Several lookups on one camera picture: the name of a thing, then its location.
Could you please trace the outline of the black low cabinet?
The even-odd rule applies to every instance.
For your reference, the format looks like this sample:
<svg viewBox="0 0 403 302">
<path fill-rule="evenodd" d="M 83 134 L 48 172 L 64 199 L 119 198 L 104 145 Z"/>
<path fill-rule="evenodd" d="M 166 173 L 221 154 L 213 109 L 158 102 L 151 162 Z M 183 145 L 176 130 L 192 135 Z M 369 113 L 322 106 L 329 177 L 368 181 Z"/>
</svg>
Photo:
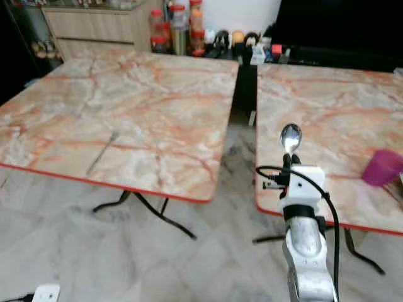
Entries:
<svg viewBox="0 0 403 302">
<path fill-rule="evenodd" d="M 290 64 L 403 69 L 403 0 L 281 0 L 266 34 Z"/>
</svg>

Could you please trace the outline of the silver metal spoon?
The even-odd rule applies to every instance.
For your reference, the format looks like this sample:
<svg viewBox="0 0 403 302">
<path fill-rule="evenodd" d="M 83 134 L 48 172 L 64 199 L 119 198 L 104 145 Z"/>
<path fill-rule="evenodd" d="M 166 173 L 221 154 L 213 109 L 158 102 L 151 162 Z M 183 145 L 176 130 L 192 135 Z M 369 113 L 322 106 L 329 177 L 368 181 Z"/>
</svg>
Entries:
<svg viewBox="0 0 403 302">
<path fill-rule="evenodd" d="M 302 141 L 302 131 L 296 123 L 286 124 L 280 132 L 280 144 L 286 155 L 293 156 Z"/>
</svg>

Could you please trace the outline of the purple plastic cup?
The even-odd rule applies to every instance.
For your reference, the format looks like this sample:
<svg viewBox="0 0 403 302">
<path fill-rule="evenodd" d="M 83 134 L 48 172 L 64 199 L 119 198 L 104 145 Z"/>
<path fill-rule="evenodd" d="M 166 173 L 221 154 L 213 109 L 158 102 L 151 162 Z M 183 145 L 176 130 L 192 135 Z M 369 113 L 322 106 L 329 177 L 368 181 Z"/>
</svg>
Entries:
<svg viewBox="0 0 403 302">
<path fill-rule="evenodd" d="M 361 179 L 366 184 L 382 187 L 398 179 L 400 173 L 403 173 L 403 155 L 394 150 L 378 149 L 366 164 Z"/>
</svg>

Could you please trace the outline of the tall red-lidded clear jar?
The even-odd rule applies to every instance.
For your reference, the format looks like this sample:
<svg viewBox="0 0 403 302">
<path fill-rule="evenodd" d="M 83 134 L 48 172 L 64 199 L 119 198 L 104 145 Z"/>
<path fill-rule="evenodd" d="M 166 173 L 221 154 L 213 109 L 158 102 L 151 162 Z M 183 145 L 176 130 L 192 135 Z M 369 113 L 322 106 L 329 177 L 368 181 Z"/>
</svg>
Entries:
<svg viewBox="0 0 403 302">
<path fill-rule="evenodd" d="M 189 11 L 183 4 L 170 6 L 172 49 L 176 55 L 187 55 L 189 52 Z"/>
</svg>

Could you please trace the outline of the red-lidded jar orange contents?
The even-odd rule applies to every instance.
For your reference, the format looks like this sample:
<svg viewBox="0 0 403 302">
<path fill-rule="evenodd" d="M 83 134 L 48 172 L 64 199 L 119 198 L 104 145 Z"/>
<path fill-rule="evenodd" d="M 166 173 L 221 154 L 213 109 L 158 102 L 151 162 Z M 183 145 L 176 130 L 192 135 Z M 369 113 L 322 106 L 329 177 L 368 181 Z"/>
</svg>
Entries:
<svg viewBox="0 0 403 302">
<path fill-rule="evenodd" d="M 203 25 L 203 0 L 190 0 L 190 45 L 194 57 L 205 55 L 205 29 Z"/>
</svg>

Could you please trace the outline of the small white box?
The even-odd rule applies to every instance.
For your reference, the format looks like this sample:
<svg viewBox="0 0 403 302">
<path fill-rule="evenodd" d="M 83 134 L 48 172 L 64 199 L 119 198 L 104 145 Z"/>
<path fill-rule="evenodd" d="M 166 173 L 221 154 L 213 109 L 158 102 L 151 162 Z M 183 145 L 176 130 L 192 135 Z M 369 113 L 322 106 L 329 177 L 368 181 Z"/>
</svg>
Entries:
<svg viewBox="0 0 403 302">
<path fill-rule="evenodd" d="M 251 65 L 264 64 L 266 60 L 266 54 L 264 48 L 261 45 L 254 45 L 251 47 L 251 57 L 249 63 Z"/>
</svg>

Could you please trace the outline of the silver metal fork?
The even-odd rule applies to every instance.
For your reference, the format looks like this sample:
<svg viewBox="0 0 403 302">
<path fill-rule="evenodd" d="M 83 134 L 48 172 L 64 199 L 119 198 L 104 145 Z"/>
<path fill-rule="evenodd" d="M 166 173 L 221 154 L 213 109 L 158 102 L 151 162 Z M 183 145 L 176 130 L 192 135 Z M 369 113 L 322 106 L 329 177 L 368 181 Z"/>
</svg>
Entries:
<svg viewBox="0 0 403 302">
<path fill-rule="evenodd" d="M 119 136 L 119 131 L 118 130 L 113 130 L 108 141 L 104 144 L 103 148 L 98 152 L 96 157 L 93 159 L 92 164 L 89 165 L 88 169 L 86 170 L 86 175 L 89 176 L 93 169 L 97 166 L 97 163 L 100 161 L 100 159 L 104 156 L 104 153 L 108 149 L 108 147 L 118 138 Z"/>
</svg>

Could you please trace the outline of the large marble folding table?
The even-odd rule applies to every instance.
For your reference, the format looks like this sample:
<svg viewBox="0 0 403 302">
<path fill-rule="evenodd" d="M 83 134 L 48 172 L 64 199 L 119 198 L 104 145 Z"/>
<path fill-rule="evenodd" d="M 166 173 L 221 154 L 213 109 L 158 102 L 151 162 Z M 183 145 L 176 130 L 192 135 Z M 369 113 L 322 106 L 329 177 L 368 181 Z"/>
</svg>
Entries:
<svg viewBox="0 0 403 302">
<path fill-rule="evenodd" d="M 210 203 L 239 64 L 147 52 L 72 59 L 1 106 L 0 165 L 122 191 L 181 230 L 147 196 Z M 92 173 L 86 170 L 108 141 Z"/>
</svg>

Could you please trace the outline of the light wooden drawer cabinet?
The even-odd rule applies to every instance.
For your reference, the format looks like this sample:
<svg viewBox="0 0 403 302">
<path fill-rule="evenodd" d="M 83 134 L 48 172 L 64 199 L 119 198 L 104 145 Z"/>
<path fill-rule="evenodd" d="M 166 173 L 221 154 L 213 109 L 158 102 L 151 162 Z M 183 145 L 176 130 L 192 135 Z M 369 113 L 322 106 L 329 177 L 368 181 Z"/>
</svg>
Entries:
<svg viewBox="0 0 403 302">
<path fill-rule="evenodd" d="M 65 61 L 106 51 L 150 52 L 149 15 L 159 7 L 159 0 L 104 0 L 103 5 L 88 8 L 79 6 L 80 2 L 67 0 L 64 5 L 51 2 L 42 6 L 50 34 Z"/>
</svg>

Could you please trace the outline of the marble folding table with cup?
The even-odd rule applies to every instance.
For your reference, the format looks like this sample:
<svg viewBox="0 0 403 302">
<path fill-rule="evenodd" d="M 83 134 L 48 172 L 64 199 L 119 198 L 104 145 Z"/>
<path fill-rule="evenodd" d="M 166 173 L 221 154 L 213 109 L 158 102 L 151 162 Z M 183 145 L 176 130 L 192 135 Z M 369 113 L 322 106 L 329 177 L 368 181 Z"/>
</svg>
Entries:
<svg viewBox="0 0 403 302">
<path fill-rule="evenodd" d="M 280 130 L 299 125 L 297 155 L 324 170 L 343 230 L 403 239 L 403 172 L 362 179 L 378 150 L 403 155 L 403 74 L 265 64 L 256 83 L 254 164 L 280 166 Z"/>
</svg>

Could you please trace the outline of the black figurine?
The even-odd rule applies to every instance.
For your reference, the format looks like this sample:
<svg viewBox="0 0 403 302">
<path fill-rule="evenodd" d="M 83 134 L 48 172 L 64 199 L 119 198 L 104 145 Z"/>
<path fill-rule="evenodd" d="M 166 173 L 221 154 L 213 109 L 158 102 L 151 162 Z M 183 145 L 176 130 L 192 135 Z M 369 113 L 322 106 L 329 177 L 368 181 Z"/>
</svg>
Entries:
<svg viewBox="0 0 403 302">
<path fill-rule="evenodd" d="M 230 32 L 227 30 L 216 32 L 216 35 L 213 39 L 212 47 L 213 48 L 210 54 L 213 55 L 214 59 L 231 60 L 232 57 L 230 54 Z"/>
</svg>

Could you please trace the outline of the dark shelf unit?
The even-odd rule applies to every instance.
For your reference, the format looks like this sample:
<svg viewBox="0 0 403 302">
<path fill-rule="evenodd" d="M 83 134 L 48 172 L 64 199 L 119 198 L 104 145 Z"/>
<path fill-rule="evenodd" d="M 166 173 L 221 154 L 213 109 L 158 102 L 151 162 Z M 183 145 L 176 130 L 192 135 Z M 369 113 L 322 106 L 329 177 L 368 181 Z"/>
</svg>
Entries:
<svg viewBox="0 0 403 302">
<path fill-rule="evenodd" d="M 43 9 L 32 1 L 1 0 L 3 52 L 1 105 L 63 64 Z"/>
</svg>

